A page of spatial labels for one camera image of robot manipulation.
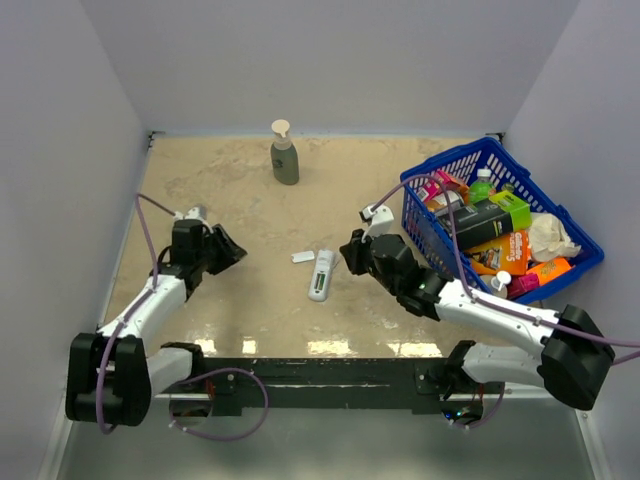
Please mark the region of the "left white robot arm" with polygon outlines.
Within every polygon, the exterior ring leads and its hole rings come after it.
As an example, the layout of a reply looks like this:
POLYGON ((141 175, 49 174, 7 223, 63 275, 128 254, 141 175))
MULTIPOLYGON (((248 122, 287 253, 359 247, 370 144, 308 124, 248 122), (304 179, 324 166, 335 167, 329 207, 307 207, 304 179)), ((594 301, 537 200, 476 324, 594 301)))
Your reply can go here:
POLYGON ((200 390, 207 368, 199 345, 168 342, 154 355, 147 354, 146 346, 205 275, 217 275, 246 255, 219 224, 175 221, 170 244, 135 299, 111 322, 72 340, 67 418, 95 423, 110 433, 117 426, 141 424, 152 399, 174 385, 185 392, 200 390))

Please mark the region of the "white remote control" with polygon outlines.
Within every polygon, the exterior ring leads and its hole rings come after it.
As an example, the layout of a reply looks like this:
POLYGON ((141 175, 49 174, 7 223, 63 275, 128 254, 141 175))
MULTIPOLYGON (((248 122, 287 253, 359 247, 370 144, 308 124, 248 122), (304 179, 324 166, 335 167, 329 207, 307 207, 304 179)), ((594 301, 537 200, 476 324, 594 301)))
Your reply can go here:
POLYGON ((314 302, 324 302, 328 297, 329 284, 334 270, 335 252, 319 250, 317 253, 308 298, 314 302))

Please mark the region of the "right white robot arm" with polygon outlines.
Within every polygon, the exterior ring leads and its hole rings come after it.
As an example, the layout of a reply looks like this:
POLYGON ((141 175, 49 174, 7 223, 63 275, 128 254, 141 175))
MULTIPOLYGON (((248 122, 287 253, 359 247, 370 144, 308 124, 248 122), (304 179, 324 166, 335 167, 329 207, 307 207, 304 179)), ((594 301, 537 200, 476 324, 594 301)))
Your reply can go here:
POLYGON ((473 289, 420 265, 396 234, 371 238, 358 229, 339 252, 351 274, 375 278, 407 312, 484 329, 505 341, 503 347, 457 345, 445 369, 452 390, 516 383, 543 388, 574 409, 594 407, 615 354, 585 310, 528 307, 473 289))

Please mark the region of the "white battery cover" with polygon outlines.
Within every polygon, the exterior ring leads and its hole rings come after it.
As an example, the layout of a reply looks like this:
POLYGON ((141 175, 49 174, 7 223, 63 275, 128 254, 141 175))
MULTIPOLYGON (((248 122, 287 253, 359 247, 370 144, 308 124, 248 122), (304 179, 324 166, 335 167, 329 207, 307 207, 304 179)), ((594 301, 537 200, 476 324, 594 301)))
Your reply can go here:
POLYGON ((297 252, 291 255, 291 261, 294 264, 310 262, 310 261, 313 261, 314 259, 315 259, 315 252, 311 250, 297 252))

